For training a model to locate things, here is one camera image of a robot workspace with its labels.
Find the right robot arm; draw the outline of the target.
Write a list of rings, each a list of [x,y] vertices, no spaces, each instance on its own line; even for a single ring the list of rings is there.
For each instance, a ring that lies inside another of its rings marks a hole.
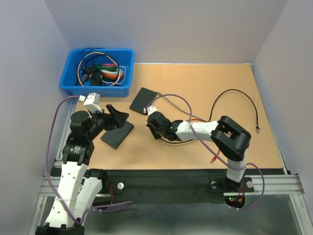
[[[170,121],[154,106],[147,108],[145,114],[148,116],[147,127],[156,140],[166,139],[169,143],[213,142],[227,158],[226,188],[236,191],[243,186],[251,134],[233,119],[222,116],[211,122]]]

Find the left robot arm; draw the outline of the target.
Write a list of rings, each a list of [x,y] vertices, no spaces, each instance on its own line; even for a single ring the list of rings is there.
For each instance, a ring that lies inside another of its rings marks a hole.
[[[84,222],[98,193],[109,187],[105,170],[88,169],[94,151],[93,140],[104,130],[122,128],[129,114],[106,106],[105,113],[98,105],[89,105],[87,111],[77,111],[70,117],[70,134],[63,148],[61,178],[54,187],[55,199],[44,225],[37,235],[82,235]]]

